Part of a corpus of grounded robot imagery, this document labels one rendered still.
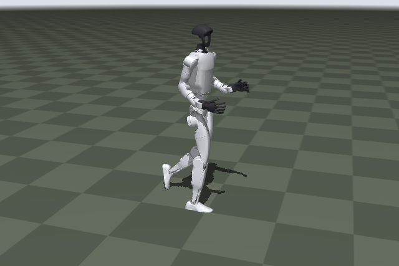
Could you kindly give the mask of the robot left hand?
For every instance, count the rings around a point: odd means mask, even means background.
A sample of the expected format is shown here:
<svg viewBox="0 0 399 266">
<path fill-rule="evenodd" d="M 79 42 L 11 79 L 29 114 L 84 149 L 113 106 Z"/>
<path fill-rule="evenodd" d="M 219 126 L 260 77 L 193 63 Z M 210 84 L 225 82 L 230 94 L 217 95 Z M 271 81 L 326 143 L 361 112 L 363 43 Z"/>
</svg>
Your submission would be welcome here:
<svg viewBox="0 0 399 266">
<path fill-rule="evenodd" d="M 242 81 L 242 79 L 240 79 L 238 82 L 236 82 L 235 84 L 230 84 L 227 87 L 232 87 L 233 92 L 236 91 L 240 91 L 240 92 L 248 92 L 249 93 L 249 85 L 247 84 L 247 82 L 240 82 Z M 245 83 L 245 84 L 244 84 Z M 245 87 L 247 86 L 247 87 Z"/>
</svg>

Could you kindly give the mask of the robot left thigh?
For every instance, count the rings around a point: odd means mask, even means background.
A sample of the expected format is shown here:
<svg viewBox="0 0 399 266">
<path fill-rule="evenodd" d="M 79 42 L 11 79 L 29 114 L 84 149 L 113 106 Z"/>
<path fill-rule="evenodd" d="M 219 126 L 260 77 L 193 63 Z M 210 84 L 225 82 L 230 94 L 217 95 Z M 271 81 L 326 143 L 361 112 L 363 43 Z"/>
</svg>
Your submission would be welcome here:
<svg viewBox="0 0 399 266">
<path fill-rule="evenodd" d="M 210 142 L 211 142 L 212 135 L 213 135 L 213 113 L 207 111 L 207 114 L 206 114 L 206 116 L 204 118 L 206 120 L 208 129 L 209 129 Z M 193 158 L 195 158 L 196 156 L 200 155 L 200 152 L 198 151 L 197 146 L 192 147 L 190 153 L 191 153 Z"/>
</svg>

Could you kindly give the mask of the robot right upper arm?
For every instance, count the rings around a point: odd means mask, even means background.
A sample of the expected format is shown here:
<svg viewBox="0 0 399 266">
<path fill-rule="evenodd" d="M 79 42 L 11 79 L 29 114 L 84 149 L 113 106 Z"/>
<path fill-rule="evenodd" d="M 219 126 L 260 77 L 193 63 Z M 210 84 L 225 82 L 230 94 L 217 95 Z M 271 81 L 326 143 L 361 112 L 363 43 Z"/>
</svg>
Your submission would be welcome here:
<svg viewBox="0 0 399 266">
<path fill-rule="evenodd" d="M 191 88 L 190 83 L 188 83 L 188 79 L 191 77 L 193 69 L 197 66 L 198 60 L 199 57 L 197 57 L 196 55 L 188 55 L 183 61 L 183 70 L 181 73 L 179 84 L 184 84 L 187 90 Z"/>
</svg>

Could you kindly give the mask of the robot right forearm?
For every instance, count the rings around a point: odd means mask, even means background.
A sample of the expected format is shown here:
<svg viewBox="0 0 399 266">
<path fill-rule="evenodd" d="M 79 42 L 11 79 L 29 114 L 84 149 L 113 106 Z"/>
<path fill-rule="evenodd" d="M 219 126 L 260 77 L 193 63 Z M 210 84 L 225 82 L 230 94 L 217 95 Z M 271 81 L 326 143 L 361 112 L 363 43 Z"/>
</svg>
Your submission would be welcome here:
<svg viewBox="0 0 399 266">
<path fill-rule="evenodd" d="M 179 84 L 178 86 L 180 93 L 182 96 L 187 99 L 193 107 L 197 107 L 202 109 L 202 103 L 198 102 L 199 98 L 197 98 L 191 90 L 187 90 L 184 84 Z"/>
</svg>

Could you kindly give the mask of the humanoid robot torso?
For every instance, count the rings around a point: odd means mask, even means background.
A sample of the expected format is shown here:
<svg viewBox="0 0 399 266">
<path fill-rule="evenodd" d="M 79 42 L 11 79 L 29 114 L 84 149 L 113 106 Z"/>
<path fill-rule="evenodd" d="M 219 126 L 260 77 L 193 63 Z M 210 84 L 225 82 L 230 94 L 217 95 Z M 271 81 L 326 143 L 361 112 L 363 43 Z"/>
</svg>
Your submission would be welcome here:
<svg viewBox="0 0 399 266">
<path fill-rule="evenodd" d="M 206 50 L 207 47 L 205 47 Z M 197 51 L 197 52 L 195 52 Z M 200 100 L 206 101 L 208 92 L 211 91 L 212 83 L 213 83 L 213 72 L 214 72 L 214 55 L 211 51 L 208 50 L 208 53 L 201 53 L 203 50 L 198 49 L 194 52 L 191 52 L 189 55 L 196 55 L 199 57 L 197 66 L 193 69 L 191 73 L 191 77 L 188 79 L 188 83 L 190 83 L 190 90 L 193 93 L 197 93 L 196 97 Z M 190 105 L 190 114 L 192 111 L 198 110 L 198 113 L 203 114 L 205 117 L 207 114 L 207 109 L 199 109 L 197 107 L 193 107 Z"/>
</svg>

